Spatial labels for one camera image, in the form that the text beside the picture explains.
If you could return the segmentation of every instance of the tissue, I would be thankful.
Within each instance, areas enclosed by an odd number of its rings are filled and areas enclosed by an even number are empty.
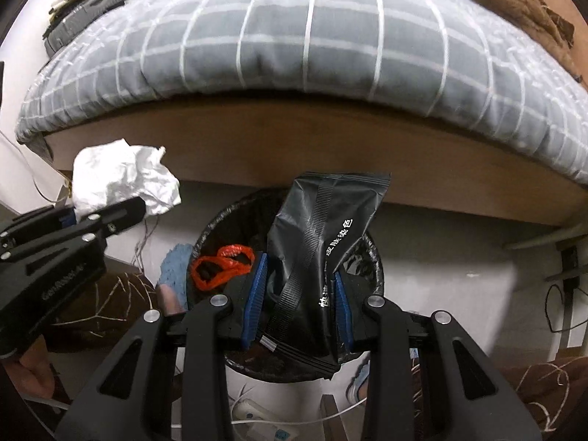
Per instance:
[[[161,163],[165,148],[129,146],[124,139],[86,147],[73,161],[72,200],[76,217],[139,196],[146,215],[179,204],[179,181]]]

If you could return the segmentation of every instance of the shoe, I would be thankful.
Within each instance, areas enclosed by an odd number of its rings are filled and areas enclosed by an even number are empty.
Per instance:
[[[416,348],[410,349],[410,359],[415,360],[418,359],[419,352]],[[363,363],[359,365],[358,372],[356,373],[355,377],[351,380],[351,384],[347,387],[347,401],[352,405],[359,403],[359,389],[368,382],[369,378],[369,356],[363,360]]]

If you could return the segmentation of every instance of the black packet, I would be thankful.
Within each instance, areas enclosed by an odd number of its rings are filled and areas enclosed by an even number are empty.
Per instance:
[[[261,342],[309,368],[334,373],[332,275],[361,240],[390,175],[307,172],[292,185],[268,233],[272,306]]]

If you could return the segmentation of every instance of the wooden bed frame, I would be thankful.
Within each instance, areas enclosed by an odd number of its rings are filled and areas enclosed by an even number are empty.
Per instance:
[[[588,190],[527,157],[403,111],[264,93],[146,103],[46,136],[54,167],[87,146],[125,138],[164,146],[180,180],[289,186],[304,171],[390,172],[390,202],[563,225]]]

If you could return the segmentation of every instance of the orange plastic bag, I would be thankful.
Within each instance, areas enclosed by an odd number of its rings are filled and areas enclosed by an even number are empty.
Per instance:
[[[239,254],[244,254],[249,259],[249,264],[239,262],[231,257],[236,257]],[[217,288],[220,285],[226,284],[231,278],[237,275],[245,275],[251,271],[251,267],[255,261],[254,251],[251,247],[246,245],[225,245],[217,250],[216,256],[202,256],[198,257],[190,266],[190,276],[200,291],[209,291]],[[198,273],[198,267],[203,262],[212,262],[218,265],[222,271],[217,273],[210,280],[203,280]]]

